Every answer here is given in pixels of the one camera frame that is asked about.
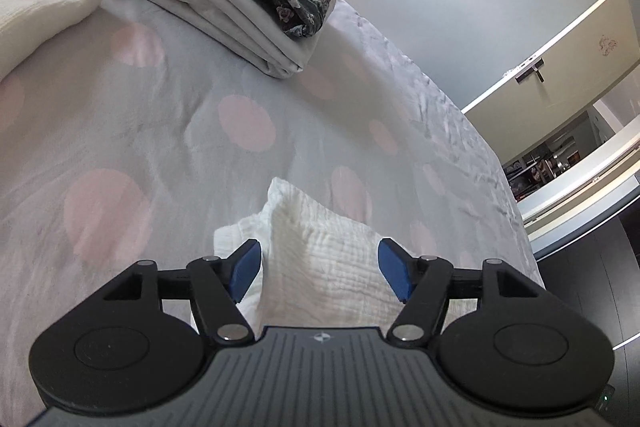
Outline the white folded clothes stack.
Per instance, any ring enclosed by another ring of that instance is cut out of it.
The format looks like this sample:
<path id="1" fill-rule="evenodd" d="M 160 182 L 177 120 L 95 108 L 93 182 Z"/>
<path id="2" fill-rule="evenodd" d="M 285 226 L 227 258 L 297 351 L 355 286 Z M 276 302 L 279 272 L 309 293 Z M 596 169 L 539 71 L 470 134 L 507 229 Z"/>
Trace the white folded clothes stack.
<path id="1" fill-rule="evenodd" d="M 256 0 L 149 0 L 244 58 L 273 78 L 301 72 L 317 46 L 312 37 L 291 38 Z"/>

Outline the white crinkled muslin blanket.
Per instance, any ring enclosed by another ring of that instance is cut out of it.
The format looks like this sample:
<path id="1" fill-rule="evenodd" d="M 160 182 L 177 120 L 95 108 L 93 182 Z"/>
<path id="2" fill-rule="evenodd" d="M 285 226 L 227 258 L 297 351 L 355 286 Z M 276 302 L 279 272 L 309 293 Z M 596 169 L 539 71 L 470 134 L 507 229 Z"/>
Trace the white crinkled muslin blanket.
<path id="1" fill-rule="evenodd" d="M 216 192 L 213 250 L 229 256 L 247 239 L 262 266 L 240 309 L 255 332 L 266 326 L 378 326 L 401 309 L 378 269 L 378 244 L 392 236 L 416 257 L 439 255 L 457 268 L 479 263 L 442 221 L 428 225 L 412 183 L 330 182 L 319 197 L 274 178 Z"/>

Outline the pink dotted bed sheet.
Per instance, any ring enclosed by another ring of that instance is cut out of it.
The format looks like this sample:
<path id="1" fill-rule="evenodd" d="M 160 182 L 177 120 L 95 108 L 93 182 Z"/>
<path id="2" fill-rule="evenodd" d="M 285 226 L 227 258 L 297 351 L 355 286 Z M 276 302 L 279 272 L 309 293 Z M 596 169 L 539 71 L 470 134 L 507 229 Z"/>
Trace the pink dotted bed sheet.
<path id="1" fill-rule="evenodd" d="M 494 152 L 348 3 L 277 80 L 148 0 L 103 0 L 1 85 L 2 424 L 41 411 L 43 329 L 138 260 L 229 254 L 277 178 L 415 255 L 539 275 Z"/>

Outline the cream room door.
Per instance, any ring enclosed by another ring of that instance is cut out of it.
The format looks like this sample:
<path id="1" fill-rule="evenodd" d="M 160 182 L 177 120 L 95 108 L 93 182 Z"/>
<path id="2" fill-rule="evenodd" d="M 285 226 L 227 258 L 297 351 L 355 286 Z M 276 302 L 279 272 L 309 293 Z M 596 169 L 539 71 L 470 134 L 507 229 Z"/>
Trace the cream room door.
<path id="1" fill-rule="evenodd" d="M 542 58 L 544 83 L 515 76 Z M 462 109 L 503 164 L 524 155 L 639 65 L 629 0 L 598 0 Z"/>

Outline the dark wardrobe panel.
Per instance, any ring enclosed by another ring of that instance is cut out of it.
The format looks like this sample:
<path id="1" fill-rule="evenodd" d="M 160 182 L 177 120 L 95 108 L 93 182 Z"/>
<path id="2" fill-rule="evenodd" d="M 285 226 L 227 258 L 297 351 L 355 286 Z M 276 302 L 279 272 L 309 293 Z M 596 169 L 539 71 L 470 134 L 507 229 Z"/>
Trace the dark wardrobe panel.
<path id="1" fill-rule="evenodd" d="M 547 289 L 616 350 L 639 349 L 639 207 L 633 205 L 538 263 Z"/>

